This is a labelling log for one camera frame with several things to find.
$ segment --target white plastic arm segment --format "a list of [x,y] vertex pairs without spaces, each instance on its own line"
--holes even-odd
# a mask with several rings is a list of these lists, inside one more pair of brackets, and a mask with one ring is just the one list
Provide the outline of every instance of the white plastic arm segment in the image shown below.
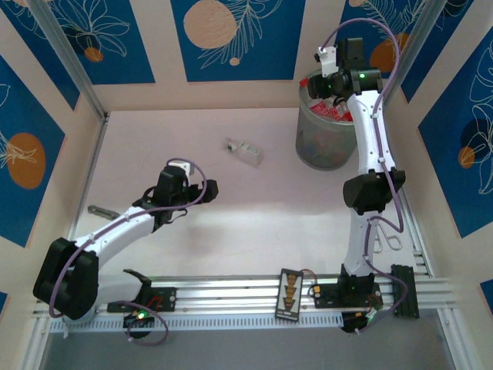
[[[372,120],[373,107],[377,102],[378,91],[363,91],[361,95],[353,94],[347,101],[347,107],[351,112],[356,130],[357,150],[360,155],[360,175],[368,173],[370,170],[383,173],[379,162],[377,134]],[[378,107],[378,128],[380,131],[382,146],[384,148],[385,166],[390,170],[395,167],[391,151],[388,148],[387,133],[384,125],[383,104]]]
[[[366,237],[368,220],[373,216],[378,216],[378,211],[365,212],[363,215],[351,209],[351,229],[349,234],[349,248],[347,249],[346,258],[344,259],[344,267],[349,275],[368,276],[373,272],[370,266],[364,259],[364,239]],[[375,237],[377,236],[378,221],[372,221],[374,225],[371,228],[370,239],[368,243],[369,261],[373,261],[373,249],[375,245]]]
[[116,301],[134,301],[142,287],[137,277],[126,272],[118,275],[99,275],[98,284],[95,306]]
[[[111,230],[86,248],[86,251],[88,252],[95,251],[96,255],[99,257],[100,270],[106,262],[112,257],[115,257],[124,248],[128,247],[131,243],[137,241],[141,237],[150,235],[153,232],[154,217],[150,214],[143,214],[142,216],[128,220],[130,215],[136,214],[142,210],[144,209],[140,207],[130,207],[122,216],[111,222],[111,224],[114,224],[121,219],[127,219],[123,224]],[[105,225],[93,234],[78,238],[75,241],[75,245],[80,247],[88,239],[93,238],[94,235],[102,229],[107,228],[109,225],[110,224]]]

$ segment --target metal tool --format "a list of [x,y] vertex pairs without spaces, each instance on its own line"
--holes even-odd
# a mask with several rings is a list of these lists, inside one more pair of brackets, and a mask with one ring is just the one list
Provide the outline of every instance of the metal tool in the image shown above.
[[115,212],[114,210],[107,210],[106,208],[101,208],[93,204],[87,207],[87,211],[90,214],[95,214],[96,216],[100,216],[110,221],[116,220],[118,217],[120,217],[120,214],[118,212]]
[[[375,237],[375,240],[378,242],[378,249],[375,249],[374,253],[380,253],[380,252],[382,252],[382,249],[383,249],[383,244],[382,244],[380,232],[384,236],[384,239],[387,242],[388,246],[391,248],[391,250],[399,251],[402,249],[402,241],[399,238],[399,236],[397,236],[397,235],[388,236],[387,232],[385,232],[385,229],[382,227],[382,225],[378,224],[377,225],[377,236]],[[395,241],[397,243],[395,246],[392,245],[393,241]]]

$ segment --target metal extrusion rail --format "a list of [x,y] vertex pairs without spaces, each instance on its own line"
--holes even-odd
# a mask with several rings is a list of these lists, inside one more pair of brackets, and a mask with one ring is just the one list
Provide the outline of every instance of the metal extrusion rail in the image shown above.
[[[321,275],[319,284],[333,284],[336,275]],[[454,308],[455,300],[447,279],[430,278],[426,274],[415,276],[418,304],[422,310]],[[384,309],[392,303],[391,281],[377,277],[380,284]],[[277,299],[279,278],[265,277],[173,277],[153,278],[153,286],[175,287],[175,312],[165,313],[171,330],[227,330],[251,328],[295,328],[295,327],[338,327],[341,326],[341,312],[347,309],[316,309],[314,300],[307,295],[312,280],[305,279],[301,301],[300,323],[293,325],[273,319]],[[40,303],[35,310],[37,317],[46,316],[46,304]],[[65,325],[62,319],[55,319],[50,332],[63,331],[121,331],[122,314],[106,311],[99,306],[96,319],[87,324]]]

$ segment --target robotic arm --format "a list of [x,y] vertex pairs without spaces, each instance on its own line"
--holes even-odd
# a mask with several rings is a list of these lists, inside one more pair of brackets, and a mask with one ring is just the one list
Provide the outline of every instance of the robotic arm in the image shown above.
[[[322,292],[324,299],[316,300],[318,308],[367,306],[368,296],[377,291],[376,269],[372,267],[375,226],[392,200],[392,191],[398,191],[405,181],[404,171],[396,169],[387,144],[383,106],[379,103],[383,89],[381,72],[368,68],[363,55],[362,39],[342,40],[337,48],[319,48],[315,56],[322,73],[312,77],[307,86],[314,99],[335,95],[347,102],[359,151],[358,176],[344,184],[344,202],[351,213],[347,256],[337,283],[329,284]],[[111,224],[77,240],[54,241],[39,272],[34,295],[49,303],[57,291],[55,309],[72,320],[84,317],[98,304],[114,301],[148,304],[153,296],[150,279],[132,270],[124,270],[125,274],[119,277],[99,276],[99,270],[134,241],[173,222],[174,210],[186,212],[180,206],[200,197],[203,189],[189,186],[189,171],[186,164],[169,163],[159,175],[157,185]],[[197,203],[209,203],[218,194],[214,180],[203,183],[203,187],[206,191]],[[69,260],[73,262],[58,284]],[[366,325],[366,322],[351,323],[360,325],[359,328]]]
[[[55,240],[50,246],[36,280],[33,293],[49,303],[55,290],[55,282],[69,258],[87,241],[92,243],[74,260],[66,272],[55,300],[55,309],[72,320],[78,320],[91,312],[98,304],[114,301],[132,301],[147,305],[153,296],[151,281],[132,270],[124,270],[119,276],[99,276],[99,270],[125,247],[173,222],[173,210],[147,210],[175,207],[196,200],[202,190],[198,185],[189,186],[193,168],[188,163],[169,163],[161,171],[158,183],[133,203],[122,216],[93,234],[77,240]],[[208,180],[204,196],[198,204],[209,203],[219,193],[215,180]],[[100,238],[95,235],[110,229]]]
[[383,83],[381,72],[367,67],[363,40],[345,39],[337,48],[319,48],[315,59],[322,73],[309,80],[309,95],[313,99],[335,95],[347,102],[359,153],[358,176],[346,181],[343,189],[351,213],[349,248],[337,284],[326,292],[324,301],[329,304],[324,307],[365,307],[368,295],[375,291],[372,266],[378,218],[392,200],[385,170],[396,192],[404,184],[405,173],[396,169],[387,144],[382,103],[374,117]]

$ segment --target red item in basket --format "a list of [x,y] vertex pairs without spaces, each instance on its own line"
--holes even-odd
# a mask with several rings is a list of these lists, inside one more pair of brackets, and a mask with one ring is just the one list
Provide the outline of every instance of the red item in basket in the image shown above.
[[322,100],[318,104],[310,107],[312,112],[319,114],[324,117],[330,117],[336,121],[353,122],[353,117],[347,108],[347,104],[342,102],[331,108],[327,108],[327,104]]
[[346,102],[342,102],[329,109],[329,117],[337,121],[353,122],[353,117],[347,108]]
[[302,79],[300,81],[300,87],[303,88],[303,87],[307,87],[308,86],[308,79]]

